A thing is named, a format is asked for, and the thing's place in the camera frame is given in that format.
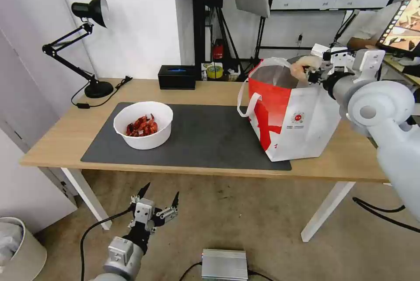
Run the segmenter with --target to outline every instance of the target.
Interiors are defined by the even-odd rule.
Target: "gray floor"
[[[333,184],[309,180],[270,180],[85,171],[86,179],[111,215],[125,209],[130,196],[151,181],[147,198],[170,204],[180,191],[179,216],[151,237],[137,280],[177,281],[200,260],[203,248],[246,250],[252,269],[281,281],[418,280],[420,235],[384,222],[355,205],[357,195],[384,208],[401,204],[393,189],[357,184],[309,243],[300,231]],[[412,225],[407,211],[394,218]],[[85,243],[86,280],[101,273],[107,245],[124,235],[131,219],[114,221],[111,231],[94,229]],[[37,237],[48,260],[36,281],[80,278],[79,241],[94,222],[86,205]],[[199,280],[196,267],[185,278]],[[250,280],[263,280],[252,277]]]

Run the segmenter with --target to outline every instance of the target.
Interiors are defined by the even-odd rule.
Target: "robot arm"
[[[318,69],[306,68],[308,82],[322,84],[340,105],[341,116],[374,139],[379,166],[420,221],[420,127],[406,123],[413,94],[401,83],[375,80],[385,51],[363,49],[353,58],[346,48],[329,50],[318,44],[312,49],[323,62]]]
[[[114,237],[108,246],[108,259],[103,268],[106,273],[98,275],[94,281],[134,281],[140,270],[142,257],[147,252],[150,235],[178,215],[178,197],[165,209],[155,207],[154,202],[143,198],[150,183],[131,197],[134,219],[130,222],[130,232],[123,237]]]

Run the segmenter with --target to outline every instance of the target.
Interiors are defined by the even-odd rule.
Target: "shopping bag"
[[[289,68],[286,59],[263,59],[238,93],[238,113],[248,117],[273,162],[320,156],[340,121],[339,105],[322,85],[299,82]],[[246,82],[250,100],[243,113]]]

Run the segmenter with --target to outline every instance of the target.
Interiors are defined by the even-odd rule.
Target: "trash can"
[[[0,281],[32,281],[41,272],[47,260],[47,250],[42,246],[26,229],[25,224],[12,217],[0,218],[0,222],[7,222],[22,227],[22,241],[13,255],[12,259],[6,264]]]

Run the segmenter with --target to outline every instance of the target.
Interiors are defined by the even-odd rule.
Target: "tabletop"
[[[420,85],[420,78],[416,76],[412,76],[406,73],[403,73],[404,66],[401,65],[398,61],[392,60],[391,56],[385,56],[383,62],[385,62],[388,66],[392,67],[394,70],[398,71],[400,74],[402,74],[405,78],[407,78],[409,81]]]
[[[116,85],[121,79],[102,79]],[[236,105],[241,83],[197,81],[195,90],[160,90],[157,80],[132,80],[106,104],[90,109],[72,107],[21,160],[22,165],[94,170],[120,170],[195,175],[266,178],[311,178],[333,181],[387,182],[370,141],[342,120],[319,158],[292,160],[292,170],[244,170],[88,163],[80,159],[119,102],[159,101],[167,104]],[[99,104],[107,97],[89,100]]]

